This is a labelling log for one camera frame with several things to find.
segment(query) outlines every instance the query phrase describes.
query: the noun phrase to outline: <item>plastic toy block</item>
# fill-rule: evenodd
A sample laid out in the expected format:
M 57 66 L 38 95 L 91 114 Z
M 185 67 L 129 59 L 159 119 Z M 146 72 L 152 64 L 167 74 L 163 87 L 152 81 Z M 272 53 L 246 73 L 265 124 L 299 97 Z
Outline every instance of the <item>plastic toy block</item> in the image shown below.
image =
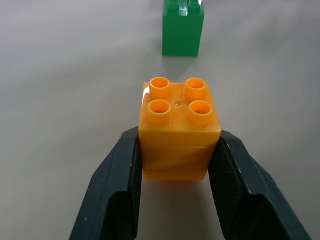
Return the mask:
M 198 56 L 204 17 L 202 0 L 164 0 L 162 55 Z
M 143 175 L 152 180 L 198 181 L 207 172 L 221 127 L 209 86 L 155 77 L 143 84 L 139 142 Z

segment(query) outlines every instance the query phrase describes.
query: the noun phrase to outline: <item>gray surface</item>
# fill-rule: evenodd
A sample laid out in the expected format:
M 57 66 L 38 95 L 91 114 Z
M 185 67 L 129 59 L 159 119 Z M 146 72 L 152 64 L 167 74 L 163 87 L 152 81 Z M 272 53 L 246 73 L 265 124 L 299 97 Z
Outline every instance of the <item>gray surface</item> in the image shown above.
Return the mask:
M 320 239 L 320 1 L 205 4 L 199 57 L 183 59 L 161 56 L 161 0 L 0 1 L 1 240 L 69 237 L 155 76 L 205 79 L 222 128 Z M 207 178 L 142 183 L 138 240 L 221 236 Z

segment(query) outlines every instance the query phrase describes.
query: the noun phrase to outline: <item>orange duplo brick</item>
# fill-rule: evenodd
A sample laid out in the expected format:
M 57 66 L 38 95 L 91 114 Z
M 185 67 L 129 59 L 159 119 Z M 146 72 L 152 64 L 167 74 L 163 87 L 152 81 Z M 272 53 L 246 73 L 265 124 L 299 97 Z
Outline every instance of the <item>orange duplo brick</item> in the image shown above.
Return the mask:
M 155 77 L 143 84 L 139 141 L 143 175 L 164 181 L 199 181 L 221 134 L 210 88 Z

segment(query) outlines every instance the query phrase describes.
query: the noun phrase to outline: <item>white table surface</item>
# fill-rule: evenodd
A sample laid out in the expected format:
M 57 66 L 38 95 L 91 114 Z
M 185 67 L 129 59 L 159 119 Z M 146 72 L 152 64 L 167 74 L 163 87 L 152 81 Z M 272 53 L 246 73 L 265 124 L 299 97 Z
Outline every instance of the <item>white table surface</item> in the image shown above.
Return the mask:
M 156 76 L 207 81 L 222 128 L 320 239 L 320 1 L 204 3 L 198 58 L 163 58 L 162 0 L 0 1 L 1 240 L 68 239 Z M 137 239 L 222 240 L 208 178 L 143 181 Z

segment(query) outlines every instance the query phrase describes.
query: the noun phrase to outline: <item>green lego brick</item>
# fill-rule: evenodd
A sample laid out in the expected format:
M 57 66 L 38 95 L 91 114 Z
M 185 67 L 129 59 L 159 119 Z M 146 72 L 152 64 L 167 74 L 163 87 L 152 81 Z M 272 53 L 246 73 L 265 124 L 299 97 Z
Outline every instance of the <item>green lego brick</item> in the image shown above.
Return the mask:
M 164 0 L 162 55 L 198 56 L 204 17 L 202 0 Z

